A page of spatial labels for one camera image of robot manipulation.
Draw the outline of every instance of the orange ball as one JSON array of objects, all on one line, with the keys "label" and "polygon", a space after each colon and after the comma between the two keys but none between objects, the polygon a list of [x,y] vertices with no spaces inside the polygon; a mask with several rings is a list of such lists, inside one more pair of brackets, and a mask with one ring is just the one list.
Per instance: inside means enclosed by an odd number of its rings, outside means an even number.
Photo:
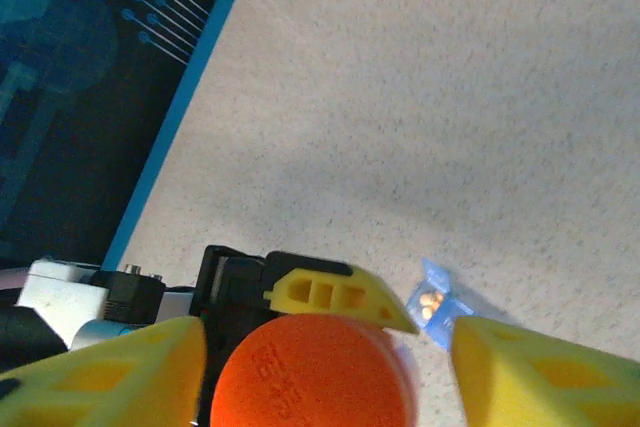
[{"label": "orange ball", "polygon": [[279,317],[218,381],[211,427],[413,427],[415,393],[391,338],[346,317]]}]

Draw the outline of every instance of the beige table surface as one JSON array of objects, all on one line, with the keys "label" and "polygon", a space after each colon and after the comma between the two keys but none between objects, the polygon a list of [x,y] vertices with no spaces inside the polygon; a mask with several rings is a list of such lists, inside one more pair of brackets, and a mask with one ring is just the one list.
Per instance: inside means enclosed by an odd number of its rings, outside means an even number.
[{"label": "beige table surface", "polygon": [[[237,0],[124,261],[204,247],[381,275],[640,359],[640,0]],[[420,426],[462,425],[426,338]]]}]

